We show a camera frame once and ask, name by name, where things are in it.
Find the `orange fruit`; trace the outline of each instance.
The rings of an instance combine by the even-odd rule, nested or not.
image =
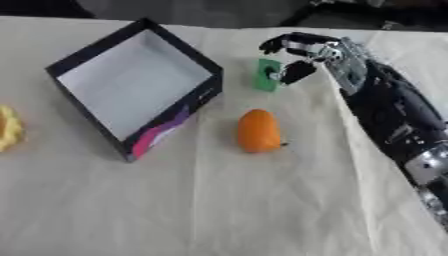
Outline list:
[[[280,148],[280,131],[274,115],[262,109],[247,112],[238,122],[238,144],[249,153]]]

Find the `robotic hand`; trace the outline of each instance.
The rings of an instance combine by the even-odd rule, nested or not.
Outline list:
[[[431,103],[400,73],[349,38],[295,32],[260,46],[265,54],[282,48],[305,59],[287,65],[280,82],[298,81],[316,70],[315,62],[322,62],[366,134],[397,164],[448,232],[448,134]]]

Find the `beige cloth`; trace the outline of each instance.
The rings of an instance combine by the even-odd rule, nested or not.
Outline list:
[[[263,40],[290,31],[350,36],[448,114],[445,35],[168,26],[224,67],[224,93],[127,164],[44,72],[125,24],[0,18],[0,102],[28,131],[25,143],[0,155],[1,255],[448,253],[447,236],[324,70],[275,93],[251,88]],[[235,124],[252,108],[276,115],[288,147],[240,151]]]

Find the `dark floor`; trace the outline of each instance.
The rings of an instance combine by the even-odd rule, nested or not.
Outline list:
[[[149,17],[162,24],[219,28],[274,27],[309,0],[77,0],[100,19],[136,20]],[[397,0],[338,0],[381,5]],[[400,0],[415,2],[417,0]],[[383,20],[363,15],[319,14],[302,22],[304,27],[379,29]],[[394,26],[394,30],[446,31],[426,26]]]
[[[99,18],[207,27],[270,27],[308,0],[78,0]]]

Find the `black box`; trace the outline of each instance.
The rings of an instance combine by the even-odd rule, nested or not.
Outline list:
[[[47,72],[128,161],[222,91],[220,66],[146,18]]]

